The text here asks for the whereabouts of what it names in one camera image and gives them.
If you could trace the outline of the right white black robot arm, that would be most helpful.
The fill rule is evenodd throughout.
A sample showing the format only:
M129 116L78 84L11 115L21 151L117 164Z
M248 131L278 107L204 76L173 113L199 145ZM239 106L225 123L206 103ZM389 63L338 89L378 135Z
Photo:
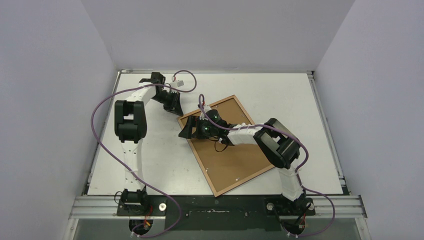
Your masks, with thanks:
M258 146L268 162L278 170L284 211L300 216L314 211L313 201L306 196L300 180L299 167L294 164L304 145L276 118L262 124L231 124L222 119L216 109L203 109L199 116L188 117L178 136L187 140L210 140L225 147Z

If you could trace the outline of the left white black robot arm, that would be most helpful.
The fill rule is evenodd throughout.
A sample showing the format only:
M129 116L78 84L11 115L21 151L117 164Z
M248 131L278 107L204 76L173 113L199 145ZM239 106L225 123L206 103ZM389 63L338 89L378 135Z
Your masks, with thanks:
M124 190L119 206L134 215L150 212L151 204L147 188L140 180L142 171L142 143L147 134L147 117L145 107L150 100L163 105L165 111L183 115L180 93L176 90L184 85L182 80L174 77L170 83L159 72L152 72L150 78L139 81L139 89L124 100L114 104L114 132L120 141L124 168Z

